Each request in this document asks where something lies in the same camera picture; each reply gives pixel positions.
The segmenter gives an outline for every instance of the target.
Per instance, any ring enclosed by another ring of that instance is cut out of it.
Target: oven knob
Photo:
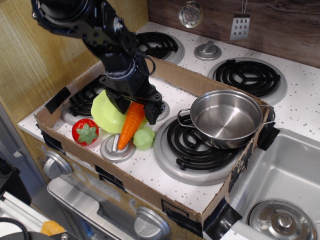
[[[139,206],[136,210],[134,230],[142,240],[159,240],[170,232],[170,227],[153,210],[145,206]]]
[[[58,153],[49,150],[45,154],[45,159],[46,163],[43,172],[49,179],[56,179],[61,175],[68,176],[72,174],[73,170],[71,166]]]

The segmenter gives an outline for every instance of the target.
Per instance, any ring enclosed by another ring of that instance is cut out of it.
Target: backsplash
[[[195,28],[184,27],[178,18],[186,0],[148,0],[149,20],[294,62],[320,68],[320,2],[314,0],[249,0],[247,39],[230,40],[234,14],[240,0],[196,0],[203,19]]]

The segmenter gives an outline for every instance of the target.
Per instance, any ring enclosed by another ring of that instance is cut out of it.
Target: black coil burner
[[[191,125],[190,115],[180,117],[184,125]],[[238,149],[219,149],[201,141],[194,128],[183,127],[174,120],[168,131],[167,141],[177,155],[176,163],[181,170],[217,170],[227,165]]]
[[[161,32],[144,32],[137,36],[138,48],[149,56],[164,59],[171,52],[178,51],[178,44],[169,35]]]
[[[70,112],[73,116],[91,117],[91,107],[96,96],[99,95],[104,86],[99,82],[100,77],[93,80],[82,90],[70,98]]]
[[[272,67],[257,61],[231,59],[215,71],[215,80],[257,97],[265,96],[276,89],[280,78]]]

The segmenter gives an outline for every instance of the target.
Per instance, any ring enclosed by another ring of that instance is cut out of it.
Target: pot handle
[[[195,128],[196,128],[195,126],[193,126],[193,125],[184,125],[184,124],[182,124],[182,122],[180,121],[180,114],[181,114],[181,112],[185,112],[185,111],[190,111],[190,108],[181,109],[181,110],[178,112],[178,115],[176,116],[176,119],[178,120],[178,123],[179,123],[180,126],[182,126],[182,127],[195,129]]]
[[[259,105],[259,106],[260,107],[264,107],[264,108],[269,108],[271,110],[271,112],[272,112],[272,120],[271,121],[262,122],[261,125],[273,123],[275,121],[275,118],[276,118],[275,110],[270,105]]]

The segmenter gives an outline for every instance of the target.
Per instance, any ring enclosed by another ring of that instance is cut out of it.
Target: metal ladle
[[[179,11],[179,20],[183,26],[192,29],[197,27],[203,18],[201,6],[194,0],[187,1],[183,4]]]

